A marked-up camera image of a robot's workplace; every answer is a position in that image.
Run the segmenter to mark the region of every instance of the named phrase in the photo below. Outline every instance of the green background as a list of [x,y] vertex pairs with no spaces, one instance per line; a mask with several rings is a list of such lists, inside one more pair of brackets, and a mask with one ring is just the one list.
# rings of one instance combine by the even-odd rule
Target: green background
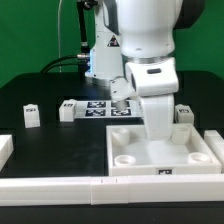
[[[40,71],[58,57],[58,5],[59,0],[1,0],[0,87],[16,75]],[[92,46],[93,11],[85,16]],[[207,0],[197,23],[174,36],[177,70],[211,71],[224,78],[224,0]],[[80,51],[76,0],[64,0],[62,5],[61,46],[62,56]]]

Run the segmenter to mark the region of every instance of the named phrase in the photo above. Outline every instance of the white tray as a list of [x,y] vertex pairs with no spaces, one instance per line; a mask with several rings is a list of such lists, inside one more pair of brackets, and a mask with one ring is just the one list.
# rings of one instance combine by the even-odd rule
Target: white tray
[[109,176],[221,173],[191,124],[174,124],[171,139],[163,141],[147,140],[143,125],[107,126],[107,154]]
[[[134,142],[135,139],[140,139],[144,136],[144,142],[147,142],[147,144],[149,143],[146,141],[143,126],[122,126],[122,128],[123,127],[128,127],[128,130],[130,128],[131,141],[129,145],[131,145],[131,142]],[[108,142],[112,140],[110,136],[111,131],[118,128],[120,128],[120,126],[107,128]],[[174,137],[172,136],[172,141],[175,140],[174,142],[176,143],[179,141],[179,146],[176,144],[176,151],[172,151],[172,147],[164,147],[164,150],[167,150],[167,153],[164,154],[162,148],[159,147],[157,151],[160,152],[160,154],[155,154],[162,156],[161,159],[154,158],[154,165],[138,165],[137,158],[136,165],[132,166],[132,172],[135,172],[136,176],[2,178],[0,179],[0,206],[224,201],[224,174],[141,175],[141,173],[148,170],[150,171],[150,169],[156,169],[158,171],[158,167],[162,167],[162,169],[165,167],[166,171],[172,168],[172,174],[174,174],[179,172],[181,166],[185,167],[185,171],[188,173],[199,168],[200,172],[205,170],[206,172],[208,170],[220,172],[220,164],[201,137],[192,126],[188,126],[187,128],[191,130],[189,142],[180,145],[180,138],[174,138],[175,135]],[[205,140],[211,146],[211,149],[214,150],[214,153],[217,154],[217,157],[223,158],[224,140],[221,136],[214,131],[207,131],[205,136]],[[0,160],[7,158],[13,150],[11,136],[9,136],[9,138],[5,137],[7,136],[3,136],[0,139]],[[122,143],[127,143],[128,138],[122,139]],[[109,165],[111,167],[110,173],[112,173],[112,171],[116,171],[116,168],[119,167],[114,167],[113,165],[112,149],[115,147],[112,146],[112,142],[110,147],[111,157],[109,159]],[[192,164],[187,164],[186,161],[188,160],[186,156],[194,151],[195,148],[198,152],[206,154],[208,157],[205,156],[204,162],[206,162],[206,158],[210,158],[210,163],[208,163],[208,161],[207,164],[203,164],[203,161],[201,161],[201,163],[200,161],[197,161],[197,163],[192,163],[193,161],[190,161]],[[144,148],[138,147],[134,149],[134,152],[136,152],[135,155],[141,155],[140,152],[144,151]],[[176,156],[174,159],[171,155],[178,155],[177,152],[182,156]],[[185,163],[182,165],[174,162],[183,160],[183,158],[185,158]],[[127,168],[128,167],[123,167],[122,172],[131,171]]]

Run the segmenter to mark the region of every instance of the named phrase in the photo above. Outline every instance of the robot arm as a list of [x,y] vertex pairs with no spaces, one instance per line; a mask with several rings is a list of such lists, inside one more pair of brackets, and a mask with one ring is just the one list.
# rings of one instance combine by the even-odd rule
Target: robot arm
[[[105,24],[110,28],[104,0]],[[171,136],[173,93],[178,91],[172,30],[183,0],[117,0],[124,78],[111,82],[112,99],[138,95],[149,140]]]

